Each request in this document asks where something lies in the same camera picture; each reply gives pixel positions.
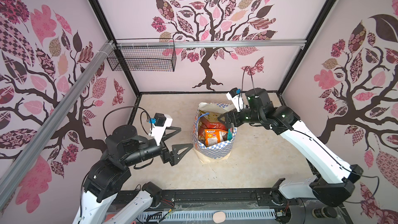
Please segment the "orange snack packet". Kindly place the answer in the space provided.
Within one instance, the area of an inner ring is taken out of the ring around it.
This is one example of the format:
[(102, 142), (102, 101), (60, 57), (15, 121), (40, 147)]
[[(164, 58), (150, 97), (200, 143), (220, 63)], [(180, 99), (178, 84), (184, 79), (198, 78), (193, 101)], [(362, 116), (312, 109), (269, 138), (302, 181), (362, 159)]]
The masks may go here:
[(228, 140), (228, 131), (221, 129), (205, 129), (205, 146), (210, 147)]

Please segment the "red gold fruit snack bag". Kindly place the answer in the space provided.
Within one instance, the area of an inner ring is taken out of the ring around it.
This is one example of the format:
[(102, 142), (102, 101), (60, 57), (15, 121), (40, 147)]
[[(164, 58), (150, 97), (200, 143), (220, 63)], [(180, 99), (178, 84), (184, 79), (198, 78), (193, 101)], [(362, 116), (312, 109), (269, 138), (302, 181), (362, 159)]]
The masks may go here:
[(227, 130), (225, 124), (218, 120), (221, 116), (220, 113), (205, 112), (201, 110), (199, 110), (199, 113), (199, 127), (203, 129)]

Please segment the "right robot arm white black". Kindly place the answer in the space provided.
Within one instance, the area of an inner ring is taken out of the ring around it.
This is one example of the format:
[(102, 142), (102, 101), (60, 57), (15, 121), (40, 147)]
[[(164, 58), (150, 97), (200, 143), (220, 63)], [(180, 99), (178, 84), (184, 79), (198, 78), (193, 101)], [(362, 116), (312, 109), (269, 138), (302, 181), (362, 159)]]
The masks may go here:
[(285, 205), (290, 199), (317, 199), (330, 207), (337, 207), (351, 197), (355, 183), (362, 178), (363, 169), (350, 165), (321, 142), (289, 107), (274, 107), (265, 89), (253, 88), (246, 93), (234, 88), (227, 93), (234, 109), (218, 120), (226, 128), (243, 124), (262, 127), (292, 144), (316, 169), (316, 175), (302, 181), (279, 179), (270, 190), (275, 205)]

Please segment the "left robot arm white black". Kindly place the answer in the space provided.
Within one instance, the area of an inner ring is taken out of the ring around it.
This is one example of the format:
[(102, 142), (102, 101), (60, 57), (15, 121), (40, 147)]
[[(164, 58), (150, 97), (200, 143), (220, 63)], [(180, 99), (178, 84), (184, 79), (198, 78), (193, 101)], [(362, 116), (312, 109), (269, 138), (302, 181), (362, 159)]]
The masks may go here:
[(165, 141), (181, 132), (172, 126), (173, 119), (166, 114), (156, 113), (147, 117), (150, 132), (140, 136), (131, 125), (121, 125), (111, 135), (106, 135), (107, 149), (100, 160), (86, 174), (80, 188), (79, 210), (75, 224), (151, 224), (154, 217), (164, 221), (167, 214), (158, 211), (143, 220), (139, 216), (147, 209), (156, 209), (162, 203), (175, 209), (173, 203), (162, 197), (162, 189), (152, 182), (135, 190), (136, 196), (122, 210), (106, 219), (108, 209), (116, 200), (124, 183), (131, 177), (131, 170), (140, 170), (160, 157), (163, 163), (177, 165), (193, 148), (193, 144), (177, 144), (168, 148)]

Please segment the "blue checkered paper bag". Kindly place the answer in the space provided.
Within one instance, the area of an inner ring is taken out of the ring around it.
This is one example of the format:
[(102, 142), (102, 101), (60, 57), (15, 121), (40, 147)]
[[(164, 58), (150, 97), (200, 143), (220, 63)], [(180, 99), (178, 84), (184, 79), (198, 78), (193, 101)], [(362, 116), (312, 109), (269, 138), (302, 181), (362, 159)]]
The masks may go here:
[(234, 110), (233, 104), (226, 103), (200, 103), (192, 127), (192, 144), (193, 148), (202, 163), (211, 163), (219, 160), (228, 159), (237, 135), (237, 128), (233, 128), (233, 137), (230, 141), (224, 141), (219, 144), (206, 147), (204, 141), (199, 138), (199, 110), (214, 113), (226, 113)]

